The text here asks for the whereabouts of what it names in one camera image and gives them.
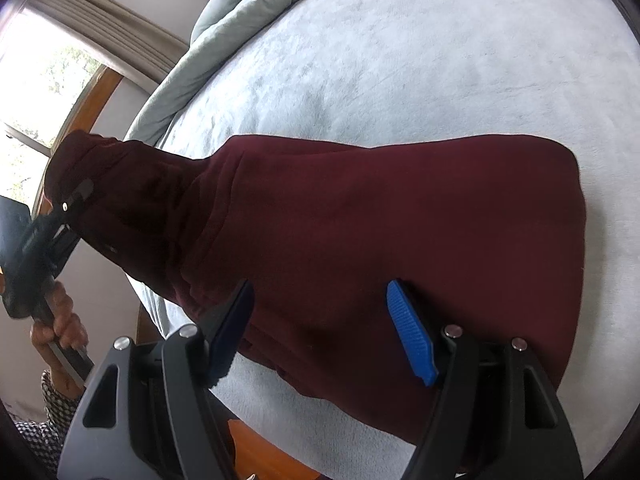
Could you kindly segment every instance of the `person's arm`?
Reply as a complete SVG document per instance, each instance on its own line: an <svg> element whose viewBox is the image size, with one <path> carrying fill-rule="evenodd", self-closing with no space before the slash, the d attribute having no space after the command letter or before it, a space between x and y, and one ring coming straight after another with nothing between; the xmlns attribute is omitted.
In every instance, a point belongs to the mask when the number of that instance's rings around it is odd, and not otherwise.
<svg viewBox="0 0 640 480"><path fill-rule="evenodd" d="M53 290L47 295L47 303L53 312L55 321L53 327L48 327L39 321L31 327L31 343L50 368L51 383L57 392L68 399L75 399L82 395L84 389L66 373L62 363L49 347L56 336L60 338L62 348L79 350L87 345L89 338L78 314L73 312L74 301L66 293L64 285L56 282Z"/></svg>
<svg viewBox="0 0 640 480"><path fill-rule="evenodd" d="M49 348L49 342L57 336L63 348L79 349L87 345L88 337L78 315L73 313L73 301L61 283L56 283L47 302L55 318L53 328L40 322L34 322L31 327L31 342L49 365L49 369L42 374L41 381L47 420L18 421L15 425L36 457L55 474L83 389L66 373Z"/></svg>

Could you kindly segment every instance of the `white fleece blanket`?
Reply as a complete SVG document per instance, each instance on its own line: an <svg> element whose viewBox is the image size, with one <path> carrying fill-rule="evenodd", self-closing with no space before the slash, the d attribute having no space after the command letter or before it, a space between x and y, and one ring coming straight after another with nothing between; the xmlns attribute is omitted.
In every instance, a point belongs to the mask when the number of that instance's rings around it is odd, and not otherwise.
<svg viewBox="0 0 640 480"><path fill-rule="evenodd" d="M200 158L233 134L363 146L519 132L574 151L588 205L584 301L559 396L585 473L640 402L640 46L610 0L301 0L174 118ZM186 321L136 286L166 335ZM336 480L400 478L412 447L238 357L215 393Z"/></svg>

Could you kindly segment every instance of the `wooden window frame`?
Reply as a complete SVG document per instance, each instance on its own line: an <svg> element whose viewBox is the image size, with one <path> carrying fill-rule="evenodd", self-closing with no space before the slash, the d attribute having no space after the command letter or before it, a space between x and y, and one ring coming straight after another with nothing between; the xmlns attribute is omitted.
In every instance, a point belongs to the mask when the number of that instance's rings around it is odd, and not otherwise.
<svg viewBox="0 0 640 480"><path fill-rule="evenodd" d="M90 132L92 130L95 121L98 120L102 110L104 110L104 107L122 79L123 76L121 74L104 65L96 71L80 94L76 104L69 112L65 123L60 129L60 133L53 143L51 155L55 153L58 146L71 132L75 130ZM49 211L51 211L51 204L44 197L44 174L40 181L38 196L33 211L34 216L48 214Z"/></svg>

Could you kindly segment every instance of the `window frame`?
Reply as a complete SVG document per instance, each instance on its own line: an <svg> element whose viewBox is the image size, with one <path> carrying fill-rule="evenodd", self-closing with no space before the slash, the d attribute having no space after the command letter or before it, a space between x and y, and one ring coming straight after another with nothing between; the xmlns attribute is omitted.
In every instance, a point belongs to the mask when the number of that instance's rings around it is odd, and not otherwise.
<svg viewBox="0 0 640 480"><path fill-rule="evenodd" d="M10 124L5 123L4 121L0 121L0 128L4 130L4 134L11 139L15 139L21 144L24 144L28 148L32 150L36 150L39 153L42 153L47 158L51 158L51 149L38 142L35 139L32 139L27 134L22 133L20 130L17 130Z"/></svg>
<svg viewBox="0 0 640 480"><path fill-rule="evenodd" d="M51 156L54 155L58 146L71 132L75 130L91 132L102 110L123 79L124 76L115 70L105 65L100 66L82 90L76 104L71 108L62 128L60 128L60 132L51 149ZM44 176L46 173L47 170L42 175L38 193L36 194L36 201L33 206L34 217L40 214L47 214L51 210L51 204L44 197Z"/></svg>

